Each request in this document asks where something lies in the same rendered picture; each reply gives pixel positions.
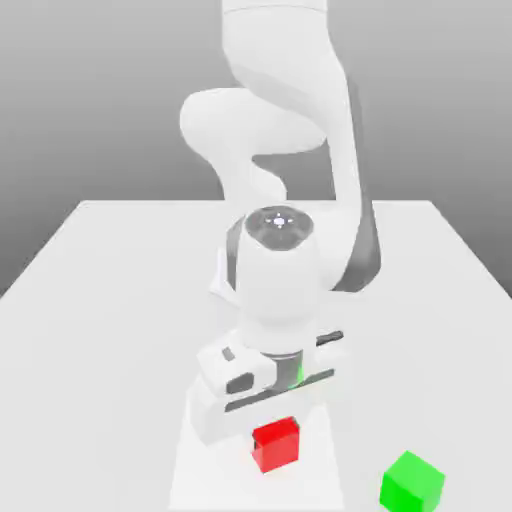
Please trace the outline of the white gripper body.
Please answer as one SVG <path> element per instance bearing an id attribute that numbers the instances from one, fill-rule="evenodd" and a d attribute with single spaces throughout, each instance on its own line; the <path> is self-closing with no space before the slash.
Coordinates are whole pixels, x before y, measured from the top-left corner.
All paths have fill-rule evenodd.
<path id="1" fill-rule="evenodd" d="M 202 376 L 190 388 L 190 421 L 206 445 L 294 416 L 305 416 L 326 400 L 337 381 L 334 368 L 309 376 L 282 392 L 264 390 L 242 398 L 216 397 Z"/>

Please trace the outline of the small red cube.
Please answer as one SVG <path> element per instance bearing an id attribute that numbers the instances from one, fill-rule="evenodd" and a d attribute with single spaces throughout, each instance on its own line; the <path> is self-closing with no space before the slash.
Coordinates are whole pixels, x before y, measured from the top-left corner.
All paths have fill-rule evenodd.
<path id="1" fill-rule="evenodd" d="M 252 456 L 262 473 L 278 469 L 299 458 L 300 426 L 294 416 L 254 429 L 252 438 Z"/>

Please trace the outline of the small green cube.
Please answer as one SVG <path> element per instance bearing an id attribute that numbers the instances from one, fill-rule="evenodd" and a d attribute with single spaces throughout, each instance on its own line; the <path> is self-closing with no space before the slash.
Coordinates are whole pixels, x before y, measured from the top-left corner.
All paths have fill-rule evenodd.
<path id="1" fill-rule="evenodd" d="M 389 512 L 434 512 L 445 474 L 405 451 L 383 474 L 379 503 Z"/>

